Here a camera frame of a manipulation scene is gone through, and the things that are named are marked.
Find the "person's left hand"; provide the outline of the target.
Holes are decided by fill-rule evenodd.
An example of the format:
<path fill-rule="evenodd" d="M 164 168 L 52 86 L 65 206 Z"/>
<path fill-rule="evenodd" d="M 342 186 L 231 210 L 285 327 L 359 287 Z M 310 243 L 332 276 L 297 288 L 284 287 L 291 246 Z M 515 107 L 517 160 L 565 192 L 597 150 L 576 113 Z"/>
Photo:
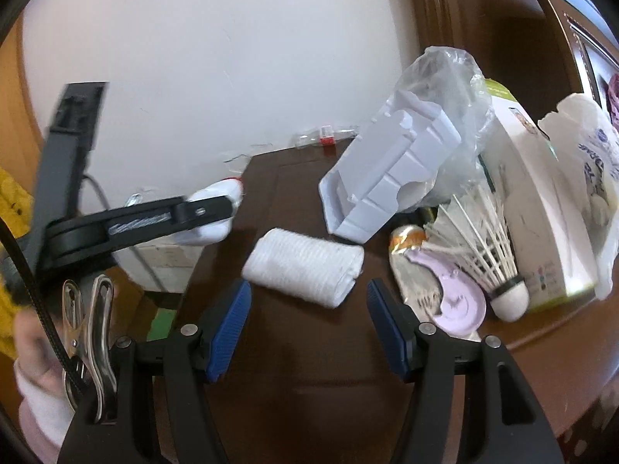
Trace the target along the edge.
<path fill-rule="evenodd" d="M 48 394 L 63 396 L 62 367 L 33 307 L 24 307 L 17 313 L 14 342 L 22 375 Z"/>

